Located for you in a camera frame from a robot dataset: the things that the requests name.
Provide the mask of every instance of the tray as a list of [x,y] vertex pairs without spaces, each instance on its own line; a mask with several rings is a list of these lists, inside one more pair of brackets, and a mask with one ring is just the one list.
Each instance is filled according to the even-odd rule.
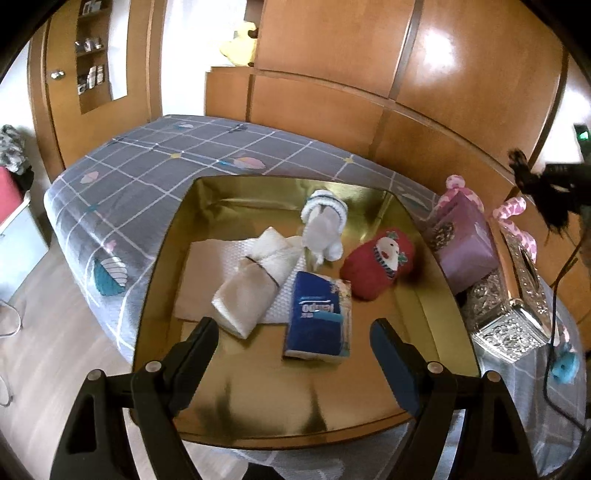
[[[248,340],[220,342],[190,406],[174,420],[184,440],[228,448],[287,449],[342,442],[399,425],[396,403],[369,346],[369,326],[386,317],[426,360],[478,376],[472,343],[443,273],[408,212],[389,192],[330,181],[219,176],[196,180],[175,214],[154,265],[139,325],[134,371],[161,359],[194,323],[172,315],[191,242],[257,237],[269,227],[301,234],[300,210],[317,189],[349,205],[345,255],[387,226],[414,241],[412,276],[373,302],[353,303],[351,357],[339,365],[282,359],[285,325],[259,325]],[[320,273],[338,276],[342,260]]]

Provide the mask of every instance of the screw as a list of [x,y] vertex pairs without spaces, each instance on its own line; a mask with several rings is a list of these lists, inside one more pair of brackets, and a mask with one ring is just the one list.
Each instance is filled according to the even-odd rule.
[[103,372],[96,368],[96,369],[88,372],[88,375],[86,376],[86,378],[90,381],[94,381],[94,380],[98,380],[102,374],[103,374]]
[[162,368],[162,364],[157,360],[152,360],[146,364],[146,371],[150,373],[156,373]]
[[491,382],[494,382],[494,383],[498,383],[501,381],[501,376],[497,372],[493,372],[493,371],[488,372],[486,374],[486,377],[488,378],[488,380],[490,380]]
[[440,374],[443,372],[443,365],[439,362],[429,362],[427,365],[427,370],[429,370],[432,374]]

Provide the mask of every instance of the red plush toy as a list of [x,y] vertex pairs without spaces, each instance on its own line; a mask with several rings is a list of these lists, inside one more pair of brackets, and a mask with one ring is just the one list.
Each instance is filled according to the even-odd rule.
[[340,277],[351,282],[356,297],[375,300],[399,275],[413,269],[413,258],[413,243],[397,228],[389,228],[353,250]]

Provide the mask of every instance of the pink plush toy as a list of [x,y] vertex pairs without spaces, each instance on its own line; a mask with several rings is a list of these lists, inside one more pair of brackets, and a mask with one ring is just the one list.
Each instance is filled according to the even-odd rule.
[[438,210],[451,202],[452,198],[454,198],[458,192],[462,192],[468,200],[478,207],[481,213],[484,213],[484,205],[482,204],[482,201],[476,193],[466,187],[466,182],[463,177],[460,177],[459,175],[449,175],[445,185],[447,187],[447,192],[439,198],[437,205],[435,205],[435,208],[431,212],[431,218],[437,214]]
[[525,198],[513,197],[503,203],[499,208],[493,210],[492,216],[502,226],[507,228],[513,236],[517,237],[517,240],[520,241],[522,247],[525,248],[535,263],[535,258],[538,254],[538,245],[535,243],[535,238],[529,233],[520,230],[516,224],[511,220],[508,220],[509,217],[522,213],[526,207],[527,203],[525,202]]

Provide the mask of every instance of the gray bedsheet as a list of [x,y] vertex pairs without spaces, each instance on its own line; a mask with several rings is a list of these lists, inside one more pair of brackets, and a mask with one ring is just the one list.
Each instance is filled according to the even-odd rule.
[[[204,116],[167,115],[116,137],[69,167],[45,196],[72,273],[98,322],[131,362],[141,307],[165,232],[192,181],[201,176],[259,173],[341,180],[389,189],[416,219],[437,196],[425,187],[331,145],[260,125]],[[581,351],[564,307],[560,319]],[[501,373],[525,425],[541,473],[561,465],[580,439],[541,395],[545,354],[533,352],[507,365],[476,347],[482,371]],[[586,379],[550,381],[558,405],[584,418]],[[461,418],[448,437],[440,475],[451,465]],[[292,452],[237,452],[277,466],[286,479],[379,478],[406,431],[399,427],[347,445]],[[359,463],[363,453],[363,466]]]

